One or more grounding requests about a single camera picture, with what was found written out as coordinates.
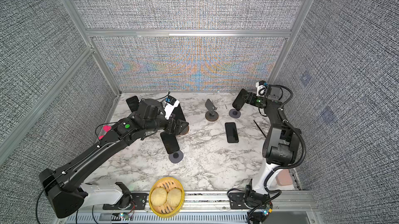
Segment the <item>wooden base stand front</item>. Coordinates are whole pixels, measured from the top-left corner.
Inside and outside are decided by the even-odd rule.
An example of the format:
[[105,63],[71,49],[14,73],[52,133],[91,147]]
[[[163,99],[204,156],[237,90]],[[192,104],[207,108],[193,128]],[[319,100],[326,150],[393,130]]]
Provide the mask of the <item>wooden base stand front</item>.
[[205,114],[205,118],[209,122],[215,122],[218,120],[219,115],[216,112],[217,107],[213,104],[213,102],[210,99],[207,99],[205,103],[205,107],[207,109],[207,112]]

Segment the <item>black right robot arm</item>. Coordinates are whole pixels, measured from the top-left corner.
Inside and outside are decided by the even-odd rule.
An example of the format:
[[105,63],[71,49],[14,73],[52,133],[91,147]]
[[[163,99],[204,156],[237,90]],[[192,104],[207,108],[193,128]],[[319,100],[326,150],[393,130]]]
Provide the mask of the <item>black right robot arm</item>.
[[272,189],[271,183],[280,171],[300,166],[306,155],[301,130],[289,122],[283,103],[274,96],[265,96],[262,102],[271,126],[262,148],[261,170],[245,188],[244,201],[249,207],[266,204],[278,197],[282,191]]

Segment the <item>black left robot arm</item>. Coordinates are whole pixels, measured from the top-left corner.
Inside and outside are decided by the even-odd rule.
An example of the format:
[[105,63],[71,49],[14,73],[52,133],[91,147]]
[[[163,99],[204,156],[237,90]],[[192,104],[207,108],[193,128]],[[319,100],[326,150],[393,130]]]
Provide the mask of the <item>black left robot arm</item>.
[[45,169],[39,174],[44,194],[56,216],[66,218],[80,208],[106,204],[119,209],[132,206],[131,191],[122,183],[110,186],[84,184],[84,180],[109,158],[133,144],[160,132],[161,140],[172,163],[179,163],[183,153],[176,137],[188,127],[180,102],[166,97],[164,103],[156,99],[129,98],[134,111],[113,123],[99,141],[71,162],[56,170]]

